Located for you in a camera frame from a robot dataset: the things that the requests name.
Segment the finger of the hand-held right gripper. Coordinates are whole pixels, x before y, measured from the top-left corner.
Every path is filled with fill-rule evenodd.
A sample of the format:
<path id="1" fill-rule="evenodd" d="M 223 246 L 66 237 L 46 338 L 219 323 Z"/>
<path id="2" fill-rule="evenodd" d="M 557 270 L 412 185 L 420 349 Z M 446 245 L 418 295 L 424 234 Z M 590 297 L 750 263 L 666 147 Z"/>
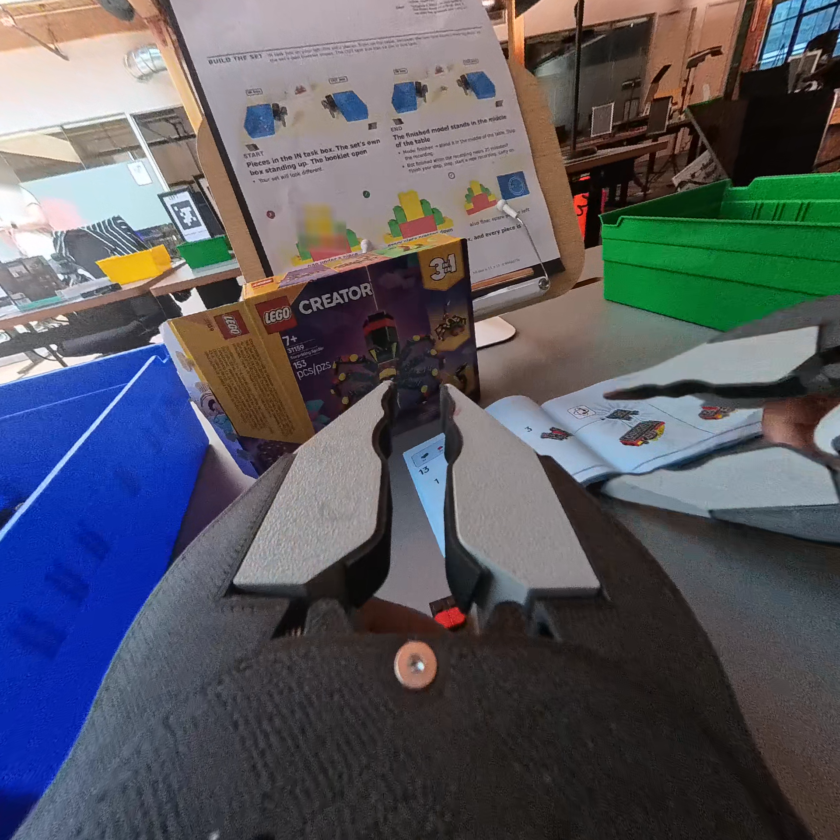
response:
<path id="1" fill-rule="evenodd" d="M 769 403 L 838 393 L 839 300 L 819 298 L 774 311 L 618 379 L 604 397 Z"/>
<path id="2" fill-rule="evenodd" d="M 786 446 L 743 449 L 679 469 L 619 476 L 602 494 L 639 506 L 839 543 L 838 468 Z"/>

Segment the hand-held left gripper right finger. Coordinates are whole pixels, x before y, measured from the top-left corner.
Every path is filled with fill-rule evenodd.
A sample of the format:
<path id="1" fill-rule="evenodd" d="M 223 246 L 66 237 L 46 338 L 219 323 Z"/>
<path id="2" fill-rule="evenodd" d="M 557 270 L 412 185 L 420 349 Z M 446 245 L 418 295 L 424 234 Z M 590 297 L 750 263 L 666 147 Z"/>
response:
<path id="1" fill-rule="evenodd" d="M 452 385 L 440 393 L 444 557 L 457 607 L 486 627 L 499 606 L 589 600 L 601 583 L 540 457 Z"/>

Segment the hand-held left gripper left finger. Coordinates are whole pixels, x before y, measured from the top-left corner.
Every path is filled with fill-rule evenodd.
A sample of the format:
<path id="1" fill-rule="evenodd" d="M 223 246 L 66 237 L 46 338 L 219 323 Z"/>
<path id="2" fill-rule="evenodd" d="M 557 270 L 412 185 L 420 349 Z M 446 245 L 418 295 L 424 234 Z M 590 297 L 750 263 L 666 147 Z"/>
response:
<path id="1" fill-rule="evenodd" d="M 385 382 L 299 447 L 234 576 L 237 591 L 348 607 L 377 593 L 391 560 L 393 411 Z"/>

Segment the blue plastic bin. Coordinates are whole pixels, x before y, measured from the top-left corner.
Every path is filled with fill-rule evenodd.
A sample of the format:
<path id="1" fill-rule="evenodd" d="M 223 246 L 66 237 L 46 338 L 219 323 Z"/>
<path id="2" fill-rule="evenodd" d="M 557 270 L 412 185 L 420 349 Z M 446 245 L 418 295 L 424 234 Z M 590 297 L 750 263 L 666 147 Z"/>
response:
<path id="1" fill-rule="evenodd" d="M 1 837 L 170 564 L 208 447 L 163 344 L 1 389 Z"/>

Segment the purple yellow lego box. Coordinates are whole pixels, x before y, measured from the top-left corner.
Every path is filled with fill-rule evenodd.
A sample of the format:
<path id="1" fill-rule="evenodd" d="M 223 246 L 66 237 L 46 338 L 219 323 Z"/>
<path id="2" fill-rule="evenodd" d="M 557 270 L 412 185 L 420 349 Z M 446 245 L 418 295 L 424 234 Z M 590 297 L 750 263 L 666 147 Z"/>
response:
<path id="1" fill-rule="evenodd" d="M 307 263 L 168 322 L 236 432 L 259 441 L 260 476 L 382 383 L 399 431 L 438 417 L 442 385 L 480 399 L 464 238 Z"/>

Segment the stacked green plastic bins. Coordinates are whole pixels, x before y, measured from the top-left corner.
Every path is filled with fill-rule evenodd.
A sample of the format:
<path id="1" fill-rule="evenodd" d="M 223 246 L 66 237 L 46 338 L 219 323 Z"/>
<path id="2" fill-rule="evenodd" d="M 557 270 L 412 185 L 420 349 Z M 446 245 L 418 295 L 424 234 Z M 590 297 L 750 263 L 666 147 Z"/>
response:
<path id="1" fill-rule="evenodd" d="M 727 331 L 839 292 L 839 174 L 718 181 L 602 220 L 604 298 Z"/>

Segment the open instruction booklet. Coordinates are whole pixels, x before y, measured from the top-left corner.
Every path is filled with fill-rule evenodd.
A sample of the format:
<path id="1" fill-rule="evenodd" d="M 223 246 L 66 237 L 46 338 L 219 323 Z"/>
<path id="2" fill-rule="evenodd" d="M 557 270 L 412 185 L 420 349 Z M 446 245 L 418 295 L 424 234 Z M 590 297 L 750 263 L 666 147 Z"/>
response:
<path id="1" fill-rule="evenodd" d="M 488 405 L 486 414 L 507 432 L 492 433 L 489 443 L 480 440 L 490 454 L 490 477 L 484 482 L 504 490 L 507 506 L 523 512 L 534 492 L 521 489 L 522 481 L 511 475 L 526 446 L 586 486 L 682 466 L 761 433 L 759 409 L 733 408 L 695 396 L 646 402 L 606 399 L 604 393 L 618 385 L 617 380 L 604 381 L 541 404 L 512 395 Z"/>

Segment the long wooden bench table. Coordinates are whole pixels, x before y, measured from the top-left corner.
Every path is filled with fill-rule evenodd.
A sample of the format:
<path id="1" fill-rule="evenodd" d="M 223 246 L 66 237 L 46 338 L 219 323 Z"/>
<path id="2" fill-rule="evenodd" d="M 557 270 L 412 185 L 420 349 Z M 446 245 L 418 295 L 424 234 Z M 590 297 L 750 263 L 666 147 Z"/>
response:
<path id="1" fill-rule="evenodd" d="M 605 195 L 610 196 L 608 201 L 616 208 L 627 205 L 628 190 L 632 183 L 645 196 L 647 187 L 636 176 L 636 162 L 643 159 L 647 165 L 646 174 L 650 176 L 657 154 L 666 150 L 668 145 L 666 140 L 648 140 L 611 150 L 597 150 L 565 163 L 572 196 L 585 196 L 586 199 L 582 228 L 585 247 L 594 247 L 601 242 L 601 214 Z"/>

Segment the pale work table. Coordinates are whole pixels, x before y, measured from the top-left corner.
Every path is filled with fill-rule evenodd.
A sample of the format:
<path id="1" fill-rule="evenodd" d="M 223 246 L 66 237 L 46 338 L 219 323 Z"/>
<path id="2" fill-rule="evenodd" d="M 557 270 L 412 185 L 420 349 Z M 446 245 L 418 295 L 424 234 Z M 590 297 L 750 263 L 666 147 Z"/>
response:
<path id="1" fill-rule="evenodd" d="M 242 271 L 235 259 L 196 269 L 189 267 L 187 264 L 182 264 L 156 278 L 157 282 L 150 288 L 150 293 L 158 298 L 163 295 L 173 295 L 176 292 L 208 286 L 223 280 L 236 280 L 241 276 Z"/>

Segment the small green plastic bin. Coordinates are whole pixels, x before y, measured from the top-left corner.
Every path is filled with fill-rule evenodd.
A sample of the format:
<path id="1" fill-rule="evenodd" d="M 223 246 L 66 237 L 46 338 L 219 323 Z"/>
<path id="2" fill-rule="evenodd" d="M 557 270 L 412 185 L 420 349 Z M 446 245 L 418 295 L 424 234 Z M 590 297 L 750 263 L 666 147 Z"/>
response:
<path id="1" fill-rule="evenodd" d="M 185 241 L 176 246 L 179 256 L 193 270 L 215 266 L 233 258 L 233 251 L 225 235 L 197 241 Z"/>

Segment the yellow plastic bin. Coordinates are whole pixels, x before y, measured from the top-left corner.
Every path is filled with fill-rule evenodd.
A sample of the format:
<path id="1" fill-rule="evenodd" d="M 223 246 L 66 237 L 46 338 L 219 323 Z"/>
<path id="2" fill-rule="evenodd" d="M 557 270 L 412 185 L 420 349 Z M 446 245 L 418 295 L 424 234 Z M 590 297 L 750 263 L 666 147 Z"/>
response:
<path id="1" fill-rule="evenodd" d="M 164 274 L 172 268 L 172 258 L 166 247 L 159 245 L 128 255 L 100 259 L 96 265 L 112 283 L 128 286 Z"/>

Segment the black white marker tag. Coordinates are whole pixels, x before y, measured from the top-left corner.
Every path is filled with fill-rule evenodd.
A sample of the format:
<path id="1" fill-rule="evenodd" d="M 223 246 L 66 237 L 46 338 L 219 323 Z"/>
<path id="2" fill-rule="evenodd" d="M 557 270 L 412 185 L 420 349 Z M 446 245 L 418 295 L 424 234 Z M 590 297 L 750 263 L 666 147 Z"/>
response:
<path id="1" fill-rule="evenodd" d="M 194 244 L 224 236 L 224 227 L 218 215 L 195 185 L 179 185 L 159 193 L 158 198 L 185 243 Z"/>

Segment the blue paned window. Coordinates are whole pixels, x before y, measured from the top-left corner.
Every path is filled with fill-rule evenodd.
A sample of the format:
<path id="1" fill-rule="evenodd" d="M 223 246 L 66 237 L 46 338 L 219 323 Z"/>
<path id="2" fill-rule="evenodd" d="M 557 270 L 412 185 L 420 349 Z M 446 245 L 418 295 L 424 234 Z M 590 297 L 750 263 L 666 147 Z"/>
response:
<path id="1" fill-rule="evenodd" d="M 756 68 L 783 65 L 810 50 L 808 44 L 813 39 L 838 30 L 838 26 L 838 1 L 773 2 Z"/>

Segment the printed instruction poster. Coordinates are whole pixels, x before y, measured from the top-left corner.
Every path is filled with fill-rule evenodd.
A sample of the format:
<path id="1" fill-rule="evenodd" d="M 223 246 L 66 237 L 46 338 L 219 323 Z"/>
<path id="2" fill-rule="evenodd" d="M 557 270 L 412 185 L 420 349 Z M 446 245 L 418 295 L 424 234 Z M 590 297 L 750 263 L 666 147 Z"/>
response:
<path id="1" fill-rule="evenodd" d="M 176 1 L 171 26 L 272 275 L 434 234 L 473 282 L 560 257 L 482 2 Z"/>

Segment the silver air duct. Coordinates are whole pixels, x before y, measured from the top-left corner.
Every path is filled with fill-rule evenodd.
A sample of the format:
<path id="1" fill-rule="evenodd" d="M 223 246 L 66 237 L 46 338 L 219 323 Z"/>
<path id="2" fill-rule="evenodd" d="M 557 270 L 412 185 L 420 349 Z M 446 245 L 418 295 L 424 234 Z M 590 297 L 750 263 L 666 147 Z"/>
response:
<path id="1" fill-rule="evenodd" d="M 133 48 L 123 57 L 123 65 L 131 77 L 146 82 L 167 71 L 165 59 L 157 45 L 148 44 Z"/>

